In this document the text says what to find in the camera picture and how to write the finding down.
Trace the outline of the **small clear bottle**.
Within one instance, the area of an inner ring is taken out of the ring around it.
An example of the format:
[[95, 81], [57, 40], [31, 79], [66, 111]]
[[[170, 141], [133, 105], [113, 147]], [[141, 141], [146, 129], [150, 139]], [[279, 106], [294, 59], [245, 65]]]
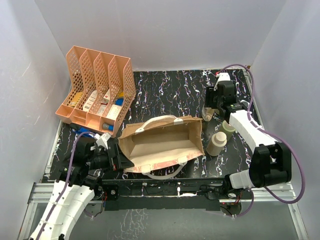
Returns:
[[205, 106], [202, 107], [201, 115], [202, 115], [202, 118], [203, 118], [203, 120], [205, 122], [211, 121], [213, 116], [214, 116], [214, 114], [215, 114], [215, 109], [214, 108], [205, 107]]

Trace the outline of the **beige bottle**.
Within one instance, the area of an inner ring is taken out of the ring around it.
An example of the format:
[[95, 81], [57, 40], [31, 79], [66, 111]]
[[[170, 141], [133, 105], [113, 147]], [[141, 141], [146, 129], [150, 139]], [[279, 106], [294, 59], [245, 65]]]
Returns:
[[220, 154], [227, 143], [227, 135], [219, 131], [212, 135], [208, 145], [206, 147], [206, 151], [210, 156], [216, 157]]
[[224, 120], [219, 128], [219, 131], [223, 132], [226, 135], [226, 140], [229, 141], [236, 129]]

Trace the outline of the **brown canvas tote bag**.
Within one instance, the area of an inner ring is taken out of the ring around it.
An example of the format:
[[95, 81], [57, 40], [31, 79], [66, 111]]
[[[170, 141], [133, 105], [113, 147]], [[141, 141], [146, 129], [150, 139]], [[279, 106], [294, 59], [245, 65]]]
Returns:
[[127, 124], [118, 145], [133, 163], [128, 173], [155, 180], [175, 177], [188, 161], [203, 156], [202, 120], [190, 115], [162, 115]]

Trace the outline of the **white bottle with black cap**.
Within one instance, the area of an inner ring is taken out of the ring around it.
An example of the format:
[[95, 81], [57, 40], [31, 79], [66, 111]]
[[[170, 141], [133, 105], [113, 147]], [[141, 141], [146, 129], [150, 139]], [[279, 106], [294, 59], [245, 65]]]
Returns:
[[246, 100], [241, 100], [240, 102], [241, 102], [246, 108], [248, 108], [249, 105], [250, 105], [250, 103], [249, 103], [248, 101], [246, 101]]

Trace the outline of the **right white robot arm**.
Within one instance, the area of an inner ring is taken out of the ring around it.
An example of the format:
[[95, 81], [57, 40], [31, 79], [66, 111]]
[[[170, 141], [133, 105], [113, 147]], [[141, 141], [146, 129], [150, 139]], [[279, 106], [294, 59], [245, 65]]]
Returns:
[[290, 149], [282, 142], [264, 133], [251, 117], [249, 106], [237, 98], [236, 85], [223, 80], [216, 86], [208, 86], [204, 107], [216, 109], [224, 120], [244, 138], [252, 152], [247, 170], [227, 174], [221, 192], [233, 199], [241, 189], [263, 188], [292, 179], [292, 156]]

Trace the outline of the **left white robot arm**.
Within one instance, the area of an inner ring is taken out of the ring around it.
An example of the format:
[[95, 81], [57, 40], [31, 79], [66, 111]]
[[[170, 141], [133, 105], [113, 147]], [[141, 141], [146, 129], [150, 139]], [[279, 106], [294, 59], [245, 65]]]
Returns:
[[120, 172], [134, 164], [122, 153], [117, 140], [95, 140], [81, 137], [64, 158], [44, 213], [31, 240], [67, 240], [80, 218], [86, 213], [91, 200], [107, 200], [118, 197], [115, 185], [104, 187], [102, 178], [90, 171], [105, 169]]

